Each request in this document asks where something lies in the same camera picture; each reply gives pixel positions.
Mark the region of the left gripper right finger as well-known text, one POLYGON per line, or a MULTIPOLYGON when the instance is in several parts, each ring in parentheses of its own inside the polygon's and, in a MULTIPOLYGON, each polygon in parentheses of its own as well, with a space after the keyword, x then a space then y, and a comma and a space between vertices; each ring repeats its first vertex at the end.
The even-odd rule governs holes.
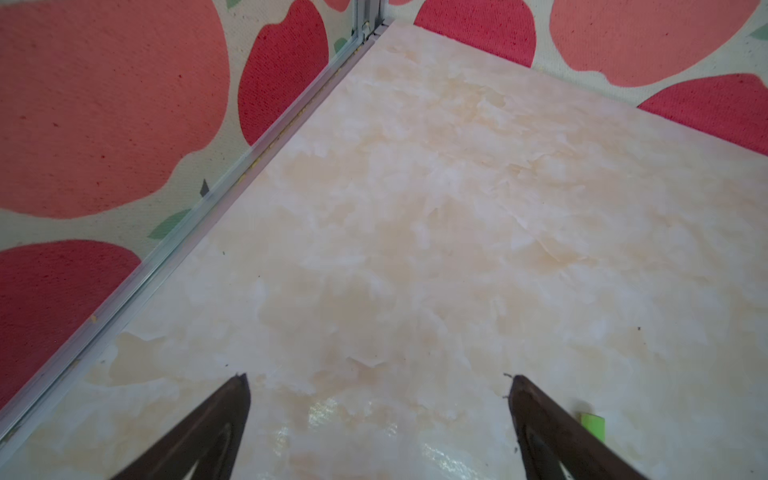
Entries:
POLYGON ((512 377, 507 402, 528 479, 644 478, 527 377, 512 377))

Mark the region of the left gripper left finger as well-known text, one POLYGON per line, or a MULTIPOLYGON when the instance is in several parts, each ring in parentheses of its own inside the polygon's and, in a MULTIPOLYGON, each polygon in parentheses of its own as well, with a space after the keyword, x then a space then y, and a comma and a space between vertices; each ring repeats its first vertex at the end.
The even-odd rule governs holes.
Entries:
POLYGON ((116 479, 228 479, 251 405, 248 378, 228 379, 116 479))

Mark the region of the white pen light green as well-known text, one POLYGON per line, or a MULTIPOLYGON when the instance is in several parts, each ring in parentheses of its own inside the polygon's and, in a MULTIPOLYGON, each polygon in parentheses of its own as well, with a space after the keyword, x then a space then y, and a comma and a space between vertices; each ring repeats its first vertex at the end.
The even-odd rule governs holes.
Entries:
POLYGON ((596 437, 599 441, 604 442, 606 439, 606 421, 603 417, 581 412, 579 414, 579 421, 582 427, 584 427, 589 433, 596 437))

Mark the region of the left aluminium floor rail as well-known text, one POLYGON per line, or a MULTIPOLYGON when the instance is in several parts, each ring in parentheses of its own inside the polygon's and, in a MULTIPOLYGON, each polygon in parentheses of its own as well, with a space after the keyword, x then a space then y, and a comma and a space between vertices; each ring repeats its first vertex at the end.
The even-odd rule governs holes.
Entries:
POLYGON ((55 352, 1 411, 1 462, 5 464, 84 374, 111 339, 141 310, 155 291, 218 222, 229 206, 265 168, 327 98, 348 71, 393 22, 381 17, 361 24, 352 39, 236 164, 192 208, 159 246, 119 286, 95 316, 55 352))

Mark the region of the left aluminium corner post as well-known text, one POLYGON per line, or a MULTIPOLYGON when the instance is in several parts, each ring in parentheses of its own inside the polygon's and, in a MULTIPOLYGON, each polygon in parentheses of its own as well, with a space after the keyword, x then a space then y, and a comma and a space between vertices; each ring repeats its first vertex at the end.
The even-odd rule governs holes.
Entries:
POLYGON ((355 35, 367 40, 383 23, 382 0, 353 0, 355 35))

